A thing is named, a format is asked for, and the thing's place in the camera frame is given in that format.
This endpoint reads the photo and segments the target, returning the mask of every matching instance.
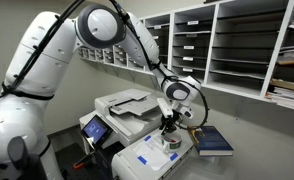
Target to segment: label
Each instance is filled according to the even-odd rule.
[[[187,34],[186,37],[197,37],[197,34]]]
[[[183,57],[183,60],[184,61],[193,61],[194,58],[192,58],[192,57]]]
[[[184,49],[194,49],[194,46],[184,46]]]
[[[183,71],[184,71],[184,72],[193,72],[192,69],[188,69],[188,68],[183,68]]]
[[[154,26],[154,29],[161,29],[161,26]]]
[[[188,21],[187,25],[197,25],[198,21]]]

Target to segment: white robotic arm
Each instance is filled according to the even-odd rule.
[[[82,1],[76,0],[66,11],[72,12]],[[42,120],[74,52],[81,46],[102,49],[119,43],[138,64],[152,70],[166,96],[174,100],[173,110],[192,117],[189,104],[200,83],[192,77],[179,79],[167,70],[158,60],[158,46],[148,30],[134,15],[111,2],[118,14],[93,4],[76,19],[67,19],[71,12],[43,12],[31,23],[8,68],[0,94],[0,164],[10,163],[7,146],[12,138],[20,136],[30,153],[40,155],[47,178],[61,178]]]

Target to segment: robotic arm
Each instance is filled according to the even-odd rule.
[[[28,152],[40,156],[47,178],[61,178],[42,119],[74,52],[81,46],[102,49],[118,43],[138,64],[149,67],[163,92],[173,100],[174,116],[165,117],[161,127],[165,132],[175,130],[179,114],[192,118],[189,105],[201,84],[192,77],[178,78],[167,70],[158,59],[158,46],[148,30],[114,0],[111,2],[118,14],[93,4],[83,9],[78,18],[67,19],[82,2],[74,1],[61,15],[39,14],[25,32],[0,93],[0,164],[11,162],[8,144],[20,136]]]

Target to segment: blue book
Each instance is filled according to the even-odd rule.
[[[214,126],[188,131],[200,156],[232,156],[234,149]]]

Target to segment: touchscreen display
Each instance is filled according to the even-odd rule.
[[[95,116],[84,128],[88,138],[92,139],[94,144],[104,135],[107,131],[107,127],[100,122],[97,116]]]

